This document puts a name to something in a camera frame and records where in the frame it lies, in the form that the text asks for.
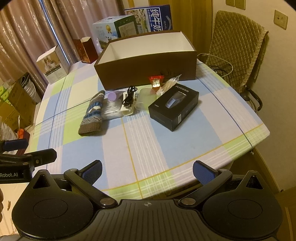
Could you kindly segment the person's left hand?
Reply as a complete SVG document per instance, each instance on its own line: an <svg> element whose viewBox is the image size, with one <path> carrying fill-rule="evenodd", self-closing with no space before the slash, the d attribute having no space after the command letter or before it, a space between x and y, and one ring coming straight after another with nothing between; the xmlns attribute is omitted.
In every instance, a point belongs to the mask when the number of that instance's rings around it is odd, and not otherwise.
<svg viewBox="0 0 296 241"><path fill-rule="evenodd" d="M2 190L0 189L0 222L3 220L3 215L2 215L3 208L4 208L3 200L4 200L4 195Z"/></svg>

